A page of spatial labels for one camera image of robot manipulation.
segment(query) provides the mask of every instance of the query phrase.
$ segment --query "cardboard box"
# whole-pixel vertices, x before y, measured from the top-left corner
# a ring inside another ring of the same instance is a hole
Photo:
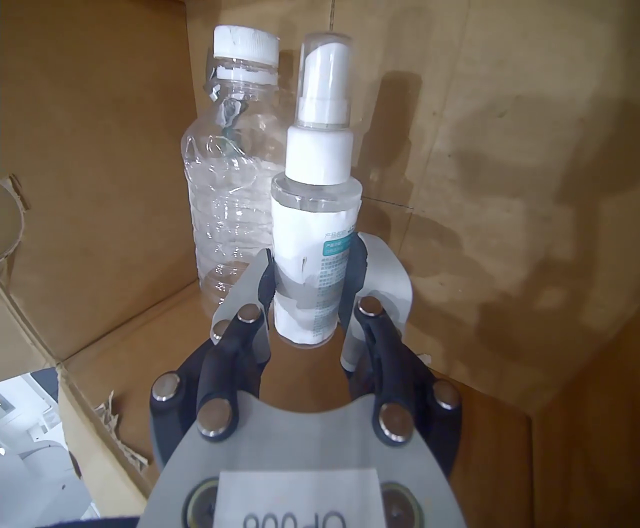
[[[141,511],[157,471],[137,473],[92,408],[114,390],[121,441],[151,457],[150,385],[207,338],[179,142],[208,104],[213,27],[242,24],[280,37],[283,90],[295,87],[305,33],[354,38],[358,228],[410,273],[406,342],[463,392],[451,481],[469,526],[533,525],[534,495],[541,527],[636,519],[589,484],[593,473],[620,497],[640,489],[623,449],[640,408],[629,396],[637,318],[612,341],[640,285],[633,2],[28,0],[2,10],[2,174],[20,184],[24,230],[3,264],[1,374],[58,368],[67,440],[103,514]],[[346,402],[337,350],[275,347],[263,398],[300,411]],[[613,399],[628,412],[604,412]],[[576,442],[593,420],[615,438]]]

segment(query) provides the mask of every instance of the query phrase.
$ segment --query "brown cardboard floor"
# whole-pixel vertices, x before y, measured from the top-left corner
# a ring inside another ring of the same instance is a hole
[[[176,368],[209,334],[195,285],[129,321],[65,362],[70,379],[91,406],[114,390],[120,439],[151,458],[148,392],[162,372]],[[349,400],[338,361],[341,336],[325,347],[300,351],[273,346],[261,396],[300,412],[339,407]],[[464,385],[460,451],[451,485],[469,528],[532,525],[529,418]],[[153,483],[152,465],[145,479]]]

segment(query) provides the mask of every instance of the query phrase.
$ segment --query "spray bottle label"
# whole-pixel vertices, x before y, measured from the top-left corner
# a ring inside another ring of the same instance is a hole
[[[272,200],[274,315],[283,337],[314,345],[333,334],[359,208],[308,212]]]

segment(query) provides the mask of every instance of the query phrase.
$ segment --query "spray bottle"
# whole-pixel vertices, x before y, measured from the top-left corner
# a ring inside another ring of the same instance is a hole
[[[305,37],[285,171],[271,184],[275,326],[303,348],[324,344],[336,329],[362,203],[362,186],[351,177],[350,55],[345,35]]]

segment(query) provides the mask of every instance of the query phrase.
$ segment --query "white label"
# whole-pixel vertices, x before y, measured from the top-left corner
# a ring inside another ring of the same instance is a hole
[[[220,473],[214,528],[385,528],[374,469]]]
[[[278,333],[299,344],[318,344],[335,330],[344,272],[358,207],[341,212],[289,209],[275,200],[274,317]]]

